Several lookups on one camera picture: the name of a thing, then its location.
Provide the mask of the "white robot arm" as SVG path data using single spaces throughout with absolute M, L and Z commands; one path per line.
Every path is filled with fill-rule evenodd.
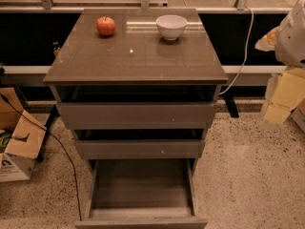
M 305 0 L 298 0 L 292 10 L 255 46 L 263 52 L 274 51 L 275 58 L 286 66 L 305 67 Z

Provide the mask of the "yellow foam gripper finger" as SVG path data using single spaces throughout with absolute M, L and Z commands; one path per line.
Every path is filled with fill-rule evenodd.
M 271 29 L 268 33 L 266 33 L 261 39 L 259 39 L 254 47 L 263 52 L 270 52 L 275 49 L 275 42 L 277 36 L 278 27 Z

